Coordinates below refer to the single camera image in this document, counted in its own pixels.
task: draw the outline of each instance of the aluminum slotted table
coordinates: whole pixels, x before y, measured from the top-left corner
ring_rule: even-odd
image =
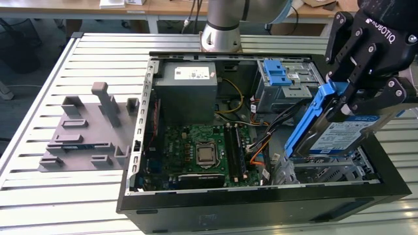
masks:
[[[317,37],[244,36],[245,52],[324,54]],[[107,82],[118,102],[139,97],[150,51],[198,51],[196,35],[91,34],[71,39],[0,159],[0,234],[142,234],[117,214],[122,170],[38,172],[66,95],[98,102],[91,85]],[[413,195],[340,221],[196,234],[418,234],[418,120],[408,111],[377,134]]]

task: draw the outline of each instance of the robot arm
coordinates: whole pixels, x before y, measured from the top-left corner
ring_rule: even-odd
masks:
[[[405,109],[418,106],[416,1],[360,0],[334,18],[328,83],[286,143],[289,158],[341,156]]]
[[[202,48],[210,52],[241,51],[240,22],[281,23],[293,0],[210,0]]]

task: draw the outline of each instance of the warning label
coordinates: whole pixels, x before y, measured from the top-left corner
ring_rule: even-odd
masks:
[[[210,79],[209,67],[177,67],[175,80]]]
[[[361,130],[372,126],[380,116],[353,116],[333,122],[310,149],[312,154],[338,153],[361,137]]]

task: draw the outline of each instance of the wooden desk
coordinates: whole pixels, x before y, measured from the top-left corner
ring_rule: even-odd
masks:
[[[101,0],[0,0],[0,17],[6,18],[53,18],[53,19],[111,19],[147,20],[150,32],[158,33],[159,20],[185,20],[190,14],[192,2],[183,0],[147,0],[145,5],[127,4],[126,8],[99,9]],[[209,5],[204,3],[200,20],[208,20]],[[304,5],[298,9],[300,23],[332,25],[336,12],[340,10],[357,11],[357,0],[340,0],[334,11],[321,7]],[[294,23],[293,14],[286,23]]]
[[[183,0],[151,0],[150,7],[149,7],[149,14],[153,15],[189,15],[190,14],[190,8],[192,8],[192,2],[183,1]],[[334,11],[325,10],[322,7],[312,7],[308,4],[305,4],[300,9],[300,17],[301,18],[332,18],[334,17],[336,13],[338,11],[350,11],[357,12],[357,0],[340,0],[340,5]],[[204,3],[201,8],[200,15],[206,16],[209,13],[209,5],[208,3]]]

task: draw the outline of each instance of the screw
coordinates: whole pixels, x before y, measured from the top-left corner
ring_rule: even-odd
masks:
[[[394,93],[397,95],[397,97],[403,96],[403,91],[397,90],[397,92]]]
[[[418,41],[417,36],[416,36],[416,35],[411,35],[411,37],[408,38],[408,41],[409,41],[411,43],[416,43],[416,42]]]

